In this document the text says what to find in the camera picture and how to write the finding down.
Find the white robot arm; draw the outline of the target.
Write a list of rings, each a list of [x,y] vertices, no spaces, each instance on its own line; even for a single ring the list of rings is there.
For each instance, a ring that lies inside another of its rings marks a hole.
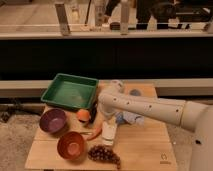
[[[193,132],[189,171],[213,171],[213,105],[127,95],[119,80],[112,80],[100,91],[98,102],[105,117],[111,117],[120,109]]]

